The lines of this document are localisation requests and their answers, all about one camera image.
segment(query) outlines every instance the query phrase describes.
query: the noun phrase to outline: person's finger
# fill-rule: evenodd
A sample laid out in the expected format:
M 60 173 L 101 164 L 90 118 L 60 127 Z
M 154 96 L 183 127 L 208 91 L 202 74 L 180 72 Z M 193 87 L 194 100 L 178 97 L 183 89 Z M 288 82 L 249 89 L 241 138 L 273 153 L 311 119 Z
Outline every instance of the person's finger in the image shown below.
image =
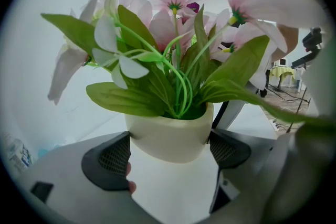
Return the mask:
M 130 186 L 130 192 L 131 192 L 131 194 L 133 194 L 134 192 L 135 192 L 135 190 L 136 190 L 136 183 L 135 182 L 133 182 L 133 181 L 129 181 L 129 186 Z
M 131 172 L 132 166 L 130 163 L 127 163 L 127 167 L 126 167 L 126 175 L 128 176 L 128 174 Z

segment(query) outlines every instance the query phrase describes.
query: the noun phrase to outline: white table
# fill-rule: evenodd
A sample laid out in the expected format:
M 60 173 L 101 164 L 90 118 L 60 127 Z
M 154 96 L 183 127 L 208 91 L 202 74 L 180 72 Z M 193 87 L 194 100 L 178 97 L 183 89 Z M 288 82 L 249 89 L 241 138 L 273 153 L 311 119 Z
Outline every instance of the white table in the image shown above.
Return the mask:
M 215 104 L 215 115 L 221 104 Z M 126 130 L 123 114 L 96 129 L 83 140 Z M 245 104 L 229 131 L 276 139 L 273 127 L 259 106 Z M 132 171 L 137 184 L 133 199 L 162 223 L 194 223 L 208 216 L 215 191 L 218 166 L 205 146 L 201 156 L 187 164 L 151 157 L 131 143 Z

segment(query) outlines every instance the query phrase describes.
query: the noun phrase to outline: potted plant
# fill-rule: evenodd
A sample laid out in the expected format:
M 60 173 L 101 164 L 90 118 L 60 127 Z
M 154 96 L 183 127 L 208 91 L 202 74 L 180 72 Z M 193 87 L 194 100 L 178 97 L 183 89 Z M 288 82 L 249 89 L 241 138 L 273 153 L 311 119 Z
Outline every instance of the potted plant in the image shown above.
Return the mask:
M 213 103 L 244 100 L 288 122 L 318 126 L 318 118 L 279 110 L 244 89 L 263 89 L 270 55 L 287 50 L 270 20 L 289 27 L 322 25 L 314 0 L 228 0 L 215 15 L 193 7 L 200 0 L 89 0 L 79 19 L 42 14 L 66 36 L 48 98 L 57 104 L 74 73 L 85 65 L 111 73 L 88 85 L 88 97 L 125 113 L 134 143 L 154 157 L 190 162 L 211 130 Z M 222 41 L 232 42 L 229 48 Z

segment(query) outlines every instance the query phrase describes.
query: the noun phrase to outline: floor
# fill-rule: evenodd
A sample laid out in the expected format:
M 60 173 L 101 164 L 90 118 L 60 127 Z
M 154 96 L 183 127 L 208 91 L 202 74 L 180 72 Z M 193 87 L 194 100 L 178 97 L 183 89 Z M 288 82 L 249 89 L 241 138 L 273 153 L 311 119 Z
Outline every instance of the floor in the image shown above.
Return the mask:
M 291 111 L 291 112 L 296 112 L 299 105 L 300 105 L 301 100 L 296 100 L 295 98 L 302 98 L 304 91 L 301 90 L 300 92 L 297 92 L 297 89 L 295 87 L 291 87 L 291 88 L 281 87 L 281 89 L 283 91 L 287 92 L 288 94 L 292 95 L 294 98 L 285 94 L 284 92 L 276 91 L 274 89 L 274 87 L 269 85 L 268 90 L 267 90 L 267 95 L 265 96 L 265 100 L 268 103 L 270 103 L 272 105 L 275 105 L 275 106 L 277 106 L 281 109 Z M 294 100 L 294 101 L 285 101 L 285 100 L 281 99 L 280 97 L 278 97 L 276 94 L 280 95 L 282 98 L 284 98 L 286 100 Z M 307 100 L 307 101 L 310 100 L 310 93 L 308 92 L 308 90 L 306 91 L 306 93 L 304 95 L 304 99 Z M 298 113 L 305 114 L 307 109 L 308 109 L 308 103 L 303 101 Z M 265 109 L 263 109 L 263 111 L 266 114 L 268 119 L 272 119 L 278 125 L 279 130 L 276 132 L 277 135 L 279 136 L 279 135 L 285 134 L 288 127 L 290 126 L 290 123 L 283 122 L 282 120 L 279 120 L 279 119 L 273 117 Z M 293 124 L 293 126 L 291 128 L 291 132 L 295 132 L 299 128 L 299 126 L 300 126 L 299 124 Z

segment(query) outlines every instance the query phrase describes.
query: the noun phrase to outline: white pot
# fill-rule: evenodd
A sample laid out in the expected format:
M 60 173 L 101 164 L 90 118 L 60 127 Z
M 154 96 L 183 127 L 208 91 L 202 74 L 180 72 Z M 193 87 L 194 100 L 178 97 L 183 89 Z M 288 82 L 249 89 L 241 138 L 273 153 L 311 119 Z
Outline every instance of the white pot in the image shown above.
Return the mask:
M 209 137 L 214 105 L 207 104 L 196 120 L 125 115 L 132 142 L 151 156 L 172 163 L 188 163 L 202 152 Z

